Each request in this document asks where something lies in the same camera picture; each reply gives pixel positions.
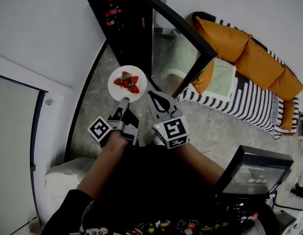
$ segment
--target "hand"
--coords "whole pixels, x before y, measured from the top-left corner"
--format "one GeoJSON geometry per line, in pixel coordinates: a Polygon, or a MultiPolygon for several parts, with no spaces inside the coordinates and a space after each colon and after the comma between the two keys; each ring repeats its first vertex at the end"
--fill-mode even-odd
{"type": "Polygon", "coordinates": [[[126,146],[127,140],[122,137],[121,131],[111,131],[103,150],[107,150],[107,152],[123,152],[126,146]]]}

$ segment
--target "refrigerator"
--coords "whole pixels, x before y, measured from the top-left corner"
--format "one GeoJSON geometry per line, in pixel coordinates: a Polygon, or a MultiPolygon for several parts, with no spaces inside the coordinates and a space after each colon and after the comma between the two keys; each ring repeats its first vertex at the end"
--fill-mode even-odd
{"type": "Polygon", "coordinates": [[[161,0],[88,2],[120,66],[140,68],[157,90],[173,98],[217,57],[205,39],[161,0]],[[111,8],[114,14],[107,16],[111,8]]]}

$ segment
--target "white plate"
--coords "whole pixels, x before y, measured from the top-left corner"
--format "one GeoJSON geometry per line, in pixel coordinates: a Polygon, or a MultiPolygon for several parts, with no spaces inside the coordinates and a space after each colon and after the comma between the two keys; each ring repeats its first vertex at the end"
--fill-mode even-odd
{"type": "Polygon", "coordinates": [[[108,90],[110,95],[117,101],[121,101],[122,98],[128,97],[130,99],[130,103],[138,100],[145,92],[147,87],[147,79],[145,74],[142,72],[141,69],[133,66],[133,65],[124,65],[112,72],[112,74],[109,77],[108,80],[108,90]],[[136,83],[136,86],[138,87],[140,93],[131,93],[126,88],[118,86],[114,84],[114,80],[117,78],[122,77],[122,72],[128,72],[132,74],[132,76],[138,76],[138,81],[136,83]]]}

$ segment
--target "tile floor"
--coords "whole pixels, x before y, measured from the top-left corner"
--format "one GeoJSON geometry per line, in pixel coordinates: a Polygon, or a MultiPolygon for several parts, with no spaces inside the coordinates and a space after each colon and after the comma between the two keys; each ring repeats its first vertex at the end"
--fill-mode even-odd
{"type": "MultiPolygon", "coordinates": [[[[87,127],[100,115],[108,118],[113,113],[118,102],[109,94],[106,82],[112,71],[119,66],[111,48],[105,50],[87,89],[79,116],[76,122],[70,158],[92,157],[95,158],[100,148],[87,132],[87,127]]],[[[297,177],[300,176],[300,185],[303,186],[303,140],[294,137],[283,137],[279,140],[272,139],[265,132],[256,129],[245,122],[208,109],[193,102],[180,104],[190,128],[190,142],[200,151],[212,151],[222,157],[232,158],[239,145],[289,154],[294,159],[292,173],[287,180],[279,186],[277,202],[303,208],[303,201],[290,194],[297,177]]],[[[144,146],[151,136],[152,118],[149,113],[145,96],[131,103],[131,110],[139,118],[139,143],[144,146]]],[[[208,153],[207,156],[226,168],[230,159],[218,157],[208,153]]]]}

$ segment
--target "black cable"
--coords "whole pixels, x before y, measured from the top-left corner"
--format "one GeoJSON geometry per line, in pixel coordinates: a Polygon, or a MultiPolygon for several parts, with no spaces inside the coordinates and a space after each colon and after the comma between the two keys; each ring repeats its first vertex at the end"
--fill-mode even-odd
{"type": "Polygon", "coordinates": [[[298,209],[298,208],[288,207],[288,206],[281,206],[281,205],[276,204],[277,193],[278,192],[275,190],[275,196],[273,198],[273,207],[272,207],[272,209],[274,208],[274,206],[277,206],[277,207],[280,207],[280,208],[286,208],[286,209],[290,209],[290,210],[303,212],[303,209],[298,209]]]}

